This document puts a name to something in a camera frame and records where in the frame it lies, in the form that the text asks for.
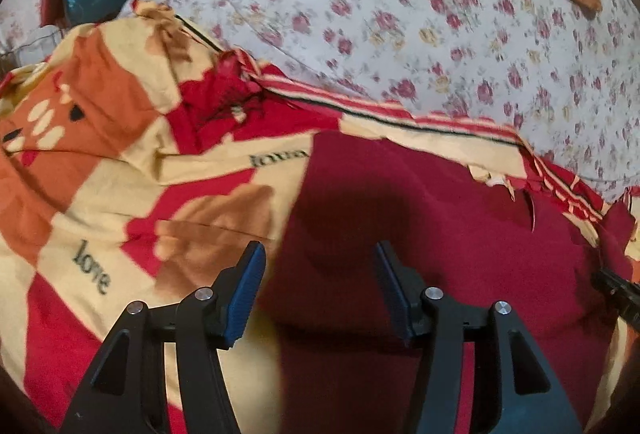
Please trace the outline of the maroon fleece garment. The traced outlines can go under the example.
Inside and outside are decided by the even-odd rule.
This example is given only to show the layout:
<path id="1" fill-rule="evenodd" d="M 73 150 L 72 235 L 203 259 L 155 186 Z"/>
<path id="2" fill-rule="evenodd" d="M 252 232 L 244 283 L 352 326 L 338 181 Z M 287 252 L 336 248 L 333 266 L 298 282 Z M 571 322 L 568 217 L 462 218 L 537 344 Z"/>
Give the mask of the maroon fleece garment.
<path id="1" fill-rule="evenodd" d="M 605 214 L 593 247 L 552 199 L 510 195 L 449 160 L 388 141 L 323 132 L 259 303 L 282 348 L 282 431 L 397 433 L 418 355 L 390 324 L 375 245 L 456 300 L 510 302 L 587 422 L 616 323 L 591 286 L 629 277 L 634 217 Z"/>

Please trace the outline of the red orange patterned blanket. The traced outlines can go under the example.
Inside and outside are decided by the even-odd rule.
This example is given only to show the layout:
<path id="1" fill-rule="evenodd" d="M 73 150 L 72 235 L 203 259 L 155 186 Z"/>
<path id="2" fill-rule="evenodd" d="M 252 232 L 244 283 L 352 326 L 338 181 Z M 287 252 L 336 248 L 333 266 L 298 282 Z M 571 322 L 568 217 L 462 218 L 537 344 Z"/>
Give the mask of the red orange patterned blanket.
<path id="1" fill-rule="evenodd" d="M 257 240 L 265 277 L 221 366 L 241 430 L 285 433 L 282 348 L 259 299 L 323 132 L 449 160 L 510 195 L 544 195 L 593 247 L 622 203 L 634 217 L 625 278 L 639 276 L 637 193 L 607 203 L 508 125 L 326 92 L 137 2 L 133 16 L 74 28 L 1 84 L 1 373 L 28 409 L 60 426 L 129 302 L 180 301 Z M 617 316 L 591 416 L 579 422 L 638 431 L 639 336 Z"/>

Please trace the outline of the floral white quilt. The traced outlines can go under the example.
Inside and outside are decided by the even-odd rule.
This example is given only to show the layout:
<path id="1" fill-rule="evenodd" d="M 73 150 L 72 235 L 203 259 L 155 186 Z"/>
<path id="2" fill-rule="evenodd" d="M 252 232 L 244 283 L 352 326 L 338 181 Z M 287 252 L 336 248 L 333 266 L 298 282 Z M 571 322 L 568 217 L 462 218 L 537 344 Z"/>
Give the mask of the floral white quilt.
<path id="1" fill-rule="evenodd" d="M 605 199 L 639 182 L 632 0 L 149 1 L 315 86 L 510 125 Z"/>

